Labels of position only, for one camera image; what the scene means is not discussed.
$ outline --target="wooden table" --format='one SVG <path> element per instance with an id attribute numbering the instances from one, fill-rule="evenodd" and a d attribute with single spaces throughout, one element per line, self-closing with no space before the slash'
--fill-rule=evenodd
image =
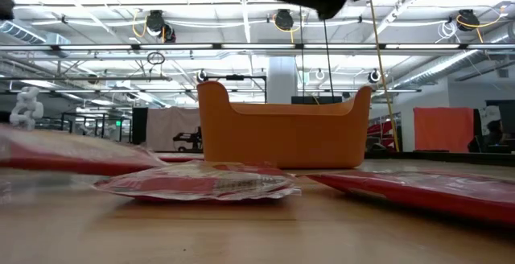
<path id="1" fill-rule="evenodd" d="M 510 167 L 423 161 L 367 161 L 361 169 L 436 167 L 515 178 Z M 302 196 L 282 200 L 145 204 L 70 184 L 69 175 L 53 174 L 51 184 L 45 176 L 0 174 L 13 184 L 10 201 L 0 205 L 1 264 L 506 264 L 515 259 L 512 230 L 348 198 L 308 179 L 299 181 Z"/>

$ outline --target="orange curtain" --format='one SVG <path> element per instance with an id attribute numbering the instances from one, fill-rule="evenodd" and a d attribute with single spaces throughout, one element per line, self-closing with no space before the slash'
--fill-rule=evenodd
<path id="1" fill-rule="evenodd" d="M 474 138 L 474 109 L 415 108 L 415 150 L 468 152 Z"/>

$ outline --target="ceiling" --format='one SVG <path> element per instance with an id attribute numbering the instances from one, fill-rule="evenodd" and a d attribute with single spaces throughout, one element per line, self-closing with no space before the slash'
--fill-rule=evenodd
<path id="1" fill-rule="evenodd" d="M 144 30 L 145 16 L 150 10 L 163 10 L 164 18 L 173 26 L 177 43 L 325 43 L 323 24 L 318 20 L 314 10 L 302 8 L 304 17 L 303 31 L 296 31 L 293 37 L 289 33 L 277 30 L 271 19 L 278 9 L 291 10 L 297 24 L 300 22 L 301 8 L 273 0 L 15 0 L 17 6 L 14 15 L 19 22 L 32 27 L 39 34 L 48 32 L 62 35 L 72 44 L 91 43 L 160 43 L 148 33 L 138 37 Z M 399 10 L 396 17 L 380 31 L 381 43 L 454 43 L 457 38 L 462 42 L 477 39 L 474 31 L 457 31 L 449 39 L 444 39 L 439 29 L 449 17 L 455 18 L 458 10 L 473 9 L 483 22 L 496 21 L 481 31 L 489 31 L 510 21 L 515 15 L 513 0 L 373 0 L 377 23 Z M 245 19 L 248 19 L 249 32 L 245 33 Z M 373 26 L 370 23 L 372 13 L 366 1 L 348 2 L 341 12 L 327 21 L 327 41 L 329 43 L 374 43 L 370 41 Z M 23 41 L 0 34 L 0 43 L 19 44 Z M 133 87 L 146 89 L 180 89 L 195 88 L 199 70 L 208 75 L 223 76 L 228 74 L 253 75 L 266 74 L 270 54 L 267 53 L 227 53 L 215 51 L 195 51 L 192 60 L 189 51 L 167 52 L 174 60 L 167 60 L 159 66 L 159 72 L 169 76 L 173 81 L 153 80 L 151 82 L 134 81 Z M 11 55 L 19 58 L 31 54 L 16 52 Z M 426 63 L 437 56 L 384 55 L 384 69 L 392 78 L 400 78 L 413 68 Z M 328 87 L 328 82 L 317 78 L 317 72 L 328 71 L 326 55 L 295 55 L 298 70 L 309 72 L 309 87 Z M 68 75 L 85 76 L 141 76 L 143 71 L 137 60 L 88 60 L 73 66 L 77 60 L 63 60 L 61 68 L 70 68 Z M 31 60 L 32 64 L 57 72 L 58 64 L 51 60 Z M 334 74 L 335 88 L 359 87 L 368 84 L 367 75 L 379 68 L 378 60 L 373 55 L 354 56 L 330 55 Z M 259 102 L 264 97 L 255 82 L 240 81 L 225 83 L 229 87 L 255 88 L 256 93 L 232 93 L 232 101 Z M 100 85 L 92 88 L 108 88 Z M 160 93 L 156 98 L 167 105 L 194 106 L 195 98 L 187 94 Z"/>

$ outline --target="orange plastic bin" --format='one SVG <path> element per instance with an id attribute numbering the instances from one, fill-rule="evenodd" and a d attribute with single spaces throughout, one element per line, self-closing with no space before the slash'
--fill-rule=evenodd
<path id="1" fill-rule="evenodd" d="M 197 88 L 208 161 L 267 161 L 280 168 L 353 168 L 363 162 L 370 87 L 328 105 L 230 103 L 218 82 Z"/>

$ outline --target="table surface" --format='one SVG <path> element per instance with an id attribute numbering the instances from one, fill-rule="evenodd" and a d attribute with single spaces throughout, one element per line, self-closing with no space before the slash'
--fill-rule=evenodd
<path id="1" fill-rule="evenodd" d="M 511 167 L 369 160 L 360 169 Z M 510 263 L 513 230 L 346 197 L 308 179 L 302 196 L 148 204 L 91 190 L 91 176 L 3 170 L 0 263 Z"/>

